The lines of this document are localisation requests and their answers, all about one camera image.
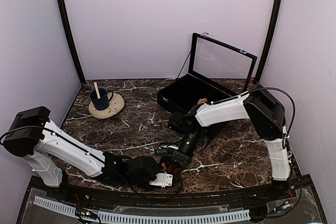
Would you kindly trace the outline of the black glass-lid display box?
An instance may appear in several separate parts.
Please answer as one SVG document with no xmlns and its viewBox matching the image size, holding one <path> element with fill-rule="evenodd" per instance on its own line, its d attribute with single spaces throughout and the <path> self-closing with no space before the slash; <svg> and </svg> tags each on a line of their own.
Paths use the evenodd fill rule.
<svg viewBox="0 0 336 224">
<path fill-rule="evenodd" d="M 193 33 L 187 73 L 157 92 L 172 115 L 168 127 L 183 133 L 182 118 L 201 98 L 218 101 L 247 90 L 257 56 L 204 34 Z"/>
</svg>

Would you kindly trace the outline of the tan brown sock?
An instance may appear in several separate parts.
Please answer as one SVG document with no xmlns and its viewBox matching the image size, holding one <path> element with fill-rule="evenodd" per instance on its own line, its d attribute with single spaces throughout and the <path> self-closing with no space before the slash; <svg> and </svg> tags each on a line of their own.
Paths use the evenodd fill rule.
<svg viewBox="0 0 336 224">
<path fill-rule="evenodd" d="M 197 104 L 200 105 L 200 104 L 204 104 L 204 103 L 207 103 L 208 100 L 206 98 L 203 98 L 203 99 L 199 99 Z"/>
</svg>

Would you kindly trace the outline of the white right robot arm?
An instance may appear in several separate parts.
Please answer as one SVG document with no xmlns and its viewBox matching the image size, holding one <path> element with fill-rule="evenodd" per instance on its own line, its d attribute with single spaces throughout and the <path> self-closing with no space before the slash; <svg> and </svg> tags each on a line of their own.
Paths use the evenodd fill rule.
<svg viewBox="0 0 336 224">
<path fill-rule="evenodd" d="M 273 200 L 280 199 L 288 191 L 286 180 L 291 173 L 288 139 L 292 126 L 286 124 L 285 107 L 271 94 L 273 90 L 257 84 L 231 98 L 212 102 L 200 99 L 177 118 L 177 128 L 182 130 L 183 138 L 168 156 L 171 170 L 185 168 L 190 163 L 205 128 L 229 121 L 250 120 L 267 146 L 272 178 L 276 181 L 268 187 L 268 195 Z"/>
</svg>

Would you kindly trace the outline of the black argyle sock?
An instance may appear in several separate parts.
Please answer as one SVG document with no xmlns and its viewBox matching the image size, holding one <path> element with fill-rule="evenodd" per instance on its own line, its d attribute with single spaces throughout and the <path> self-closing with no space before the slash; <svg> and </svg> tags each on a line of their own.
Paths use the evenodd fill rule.
<svg viewBox="0 0 336 224">
<path fill-rule="evenodd" d="M 163 162 L 163 163 L 161 163 L 160 171 L 173 174 L 174 173 L 174 166 L 172 164 L 168 163 L 168 162 Z"/>
</svg>

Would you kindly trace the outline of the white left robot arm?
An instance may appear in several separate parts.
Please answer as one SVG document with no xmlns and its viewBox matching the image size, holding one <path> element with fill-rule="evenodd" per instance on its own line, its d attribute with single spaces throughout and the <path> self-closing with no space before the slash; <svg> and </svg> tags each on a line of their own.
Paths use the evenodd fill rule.
<svg viewBox="0 0 336 224">
<path fill-rule="evenodd" d="M 1 145 L 12 155 L 23 158 L 61 200 L 71 200 L 74 189 L 67 184 L 66 172 L 55 165 L 52 156 L 112 187 L 138 186 L 151 190 L 154 186 L 171 187 L 180 181 L 151 156 L 130 158 L 84 145 L 62 131 L 49 114 L 50 110 L 44 106 L 18 112 L 9 130 L 1 136 Z"/>
</svg>

